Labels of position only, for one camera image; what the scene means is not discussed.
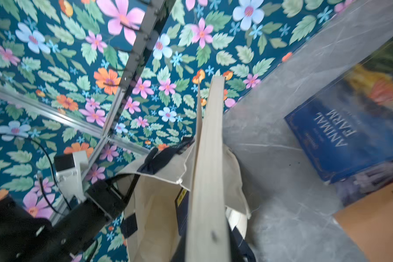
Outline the blue cover book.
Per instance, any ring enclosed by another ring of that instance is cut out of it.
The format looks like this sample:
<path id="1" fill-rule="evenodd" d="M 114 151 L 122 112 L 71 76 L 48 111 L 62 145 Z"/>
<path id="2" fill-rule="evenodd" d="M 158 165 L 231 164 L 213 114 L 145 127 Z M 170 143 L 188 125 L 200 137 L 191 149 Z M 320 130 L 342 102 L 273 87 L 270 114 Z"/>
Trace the blue cover book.
<path id="1" fill-rule="evenodd" d="M 285 121 L 325 183 L 392 161 L 393 37 Z"/>

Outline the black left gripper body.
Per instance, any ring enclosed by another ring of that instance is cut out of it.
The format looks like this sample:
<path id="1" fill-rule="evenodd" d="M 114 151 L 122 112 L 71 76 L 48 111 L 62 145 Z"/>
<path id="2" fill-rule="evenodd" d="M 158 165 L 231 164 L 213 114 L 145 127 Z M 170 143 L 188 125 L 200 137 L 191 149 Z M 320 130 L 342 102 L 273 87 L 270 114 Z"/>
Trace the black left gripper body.
<path id="1" fill-rule="evenodd" d="M 100 180 L 86 190 L 86 200 L 54 227 L 52 238 L 64 242 L 87 242 L 127 207 L 139 175 L 116 175 Z"/>

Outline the brown cover book barcode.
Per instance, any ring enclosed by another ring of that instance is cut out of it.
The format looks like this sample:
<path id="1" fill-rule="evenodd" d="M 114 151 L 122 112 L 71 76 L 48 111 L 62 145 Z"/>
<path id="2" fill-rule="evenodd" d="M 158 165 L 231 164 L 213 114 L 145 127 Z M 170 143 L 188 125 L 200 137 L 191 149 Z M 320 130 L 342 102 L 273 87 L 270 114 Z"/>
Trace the brown cover book barcode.
<path id="1" fill-rule="evenodd" d="M 393 183 L 334 214 L 370 262 L 393 262 Z"/>

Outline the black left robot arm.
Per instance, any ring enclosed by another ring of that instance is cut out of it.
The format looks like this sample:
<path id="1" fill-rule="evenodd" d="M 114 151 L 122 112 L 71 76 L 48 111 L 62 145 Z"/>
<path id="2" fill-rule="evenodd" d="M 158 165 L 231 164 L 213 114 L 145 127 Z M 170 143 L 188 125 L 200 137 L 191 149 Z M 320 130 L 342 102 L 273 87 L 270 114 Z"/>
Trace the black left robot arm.
<path id="1" fill-rule="evenodd" d="M 34 218 L 9 196 L 0 201 L 0 262 L 69 262 L 90 246 L 100 230 L 127 207 L 140 176 L 100 180 L 84 202 L 52 225 Z"/>

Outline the cream canvas tote bag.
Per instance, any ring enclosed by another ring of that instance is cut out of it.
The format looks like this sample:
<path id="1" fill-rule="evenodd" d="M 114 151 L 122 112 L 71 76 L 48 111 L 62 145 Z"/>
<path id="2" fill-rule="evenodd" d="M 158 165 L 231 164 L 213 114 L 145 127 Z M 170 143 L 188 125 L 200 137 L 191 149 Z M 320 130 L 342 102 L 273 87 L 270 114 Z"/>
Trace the cream canvas tote bag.
<path id="1" fill-rule="evenodd" d="M 134 175 L 139 176 L 124 210 L 125 220 L 121 227 L 129 261 L 179 262 L 184 259 L 176 250 L 184 248 L 194 160 L 195 147 L 190 146 L 154 175 L 138 172 L 145 157 L 132 161 L 118 172 L 126 174 L 117 182 L 122 194 L 129 190 Z M 227 145 L 223 146 L 222 160 L 231 257 L 234 262 L 254 262 L 256 256 L 245 240 L 251 212 L 242 190 L 238 159 Z"/>

